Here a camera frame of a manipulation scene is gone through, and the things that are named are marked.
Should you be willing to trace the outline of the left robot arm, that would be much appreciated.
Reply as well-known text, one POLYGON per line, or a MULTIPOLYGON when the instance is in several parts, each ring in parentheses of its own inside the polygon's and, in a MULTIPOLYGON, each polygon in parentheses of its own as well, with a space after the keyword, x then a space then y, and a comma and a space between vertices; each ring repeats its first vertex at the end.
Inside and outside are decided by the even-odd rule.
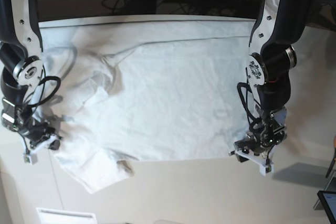
POLYGON ((270 153, 286 138, 286 103, 291 96, 289 71, 297 64, 296 43, 306 26, 313 0, 261 0, 249 39, 246 82, 237 91, 248 118, 246 136, 235 142, 240 162, 249 154, 270 153))

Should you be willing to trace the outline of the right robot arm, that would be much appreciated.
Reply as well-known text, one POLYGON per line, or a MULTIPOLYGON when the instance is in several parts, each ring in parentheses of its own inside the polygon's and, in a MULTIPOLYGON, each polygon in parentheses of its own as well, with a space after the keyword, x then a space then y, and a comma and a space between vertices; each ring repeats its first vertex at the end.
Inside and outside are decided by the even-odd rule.
POLYGON ((46 74, 42 52, 37 0, 1 0, 1 121, 22 137, 26 154, 47 141, 57 150, 62 139, 48 122, 33 117, 61 85, 59 77, 46 74))

